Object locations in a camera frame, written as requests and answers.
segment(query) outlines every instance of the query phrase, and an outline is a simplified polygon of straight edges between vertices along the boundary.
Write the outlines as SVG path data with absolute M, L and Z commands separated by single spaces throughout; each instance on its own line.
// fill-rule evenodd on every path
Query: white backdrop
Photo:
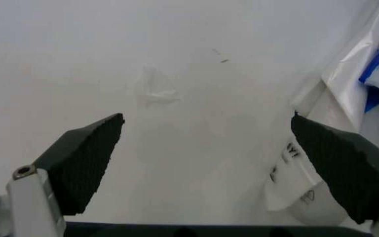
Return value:
M 0 192 L 64 131 L 123 112 L 98 192 L 68 220 L 297 224 L 262 196 L 288 100 L 376 3 L 0 0 Z M 144 65 L 180 100 L 138 104 Z

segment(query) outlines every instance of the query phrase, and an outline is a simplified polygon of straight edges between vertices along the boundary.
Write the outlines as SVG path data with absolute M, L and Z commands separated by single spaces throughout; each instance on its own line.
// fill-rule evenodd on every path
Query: small debris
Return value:
M 220 52 L 219 52 L 217 49 L 213 48 L 212 51 L 213 51 L 216 55 L 220 55 Z

